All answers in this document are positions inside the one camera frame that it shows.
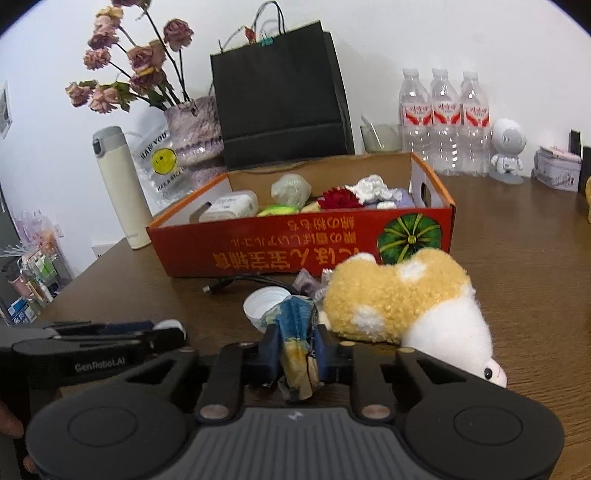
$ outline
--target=thermos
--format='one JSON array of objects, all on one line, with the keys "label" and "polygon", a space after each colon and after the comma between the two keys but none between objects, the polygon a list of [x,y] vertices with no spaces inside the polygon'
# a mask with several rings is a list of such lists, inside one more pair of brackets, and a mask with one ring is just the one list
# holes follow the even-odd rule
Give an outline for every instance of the thermos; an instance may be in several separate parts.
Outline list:
[{"label": "thermos", "polygon": [[99,130],[92,137],[92,146],[129,245],[133,249],[149,245],[151,241],[146,227],[152,221],[152,214],[123,131],[120,127]]}]

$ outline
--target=plush toy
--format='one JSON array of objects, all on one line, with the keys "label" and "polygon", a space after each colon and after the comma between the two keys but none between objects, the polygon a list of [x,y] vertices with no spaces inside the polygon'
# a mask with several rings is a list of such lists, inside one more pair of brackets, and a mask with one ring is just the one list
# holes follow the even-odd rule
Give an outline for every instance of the plush toy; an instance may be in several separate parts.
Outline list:
[{"label": "plush toy", "polygon": [[441,250],[424,248],[397,265],[351,257],[332,275],[322,318],[345,338],[416,348],[506,387],[470,277]]}]

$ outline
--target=astronaut figurine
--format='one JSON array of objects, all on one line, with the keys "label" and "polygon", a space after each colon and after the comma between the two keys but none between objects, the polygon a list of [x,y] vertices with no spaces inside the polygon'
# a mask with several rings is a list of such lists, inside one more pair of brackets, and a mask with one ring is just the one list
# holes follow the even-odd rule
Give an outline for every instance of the astronaut figurine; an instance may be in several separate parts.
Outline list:
[{"label": "astronaut figurine", "polygon": [[523,183],[519,177],[519,171],[523,170],[519,154],[523,152],[527,139],[520,125],[513,120],[498,120],[492,129],[492,143],[498,153],[491,158],[495,169],[489,175],[504,183]]}]

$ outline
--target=cardboard box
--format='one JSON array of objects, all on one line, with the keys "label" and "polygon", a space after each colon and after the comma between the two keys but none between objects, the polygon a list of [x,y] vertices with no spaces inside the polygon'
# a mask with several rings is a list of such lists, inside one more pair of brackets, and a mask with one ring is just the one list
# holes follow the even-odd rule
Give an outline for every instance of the cardboard box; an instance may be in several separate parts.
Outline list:
[{"label": "cardboard box", "polygon": [[[232,191],[252,190],[260,208],[273,205],[271,185],[288,172],[302,175],[313,197],[378,174],[390,188],[409,188],[415,208],[196,223],[208,205]],[[157,216],[148,234],[171,277],[295,273],[302,268],[319,276],[358,252],[370,252],[382,263],[396,263],[422,247],[449,252],[455,209],[441,180],[414,154],[346,155],[229,172]]]}]

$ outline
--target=finger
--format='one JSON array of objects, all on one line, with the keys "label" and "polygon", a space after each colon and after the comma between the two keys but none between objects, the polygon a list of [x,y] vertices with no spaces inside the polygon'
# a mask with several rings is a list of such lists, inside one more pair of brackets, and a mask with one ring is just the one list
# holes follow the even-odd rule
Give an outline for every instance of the finger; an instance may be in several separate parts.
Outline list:
[{"label": "finger", "polygon": [[16,418],[2,402],[0,402],[0,433],[17,439],[22,438],[22,436],[25,435],[20,420],[18,420],[18,418]]},{"label": "finger", "polygon": [[33,459],[31,457],[25,457],[22,461],[22,464],[25,466],[25,470],[29,473],[37,473],[37,467],[35,466],[35,463],[33,462]]}]

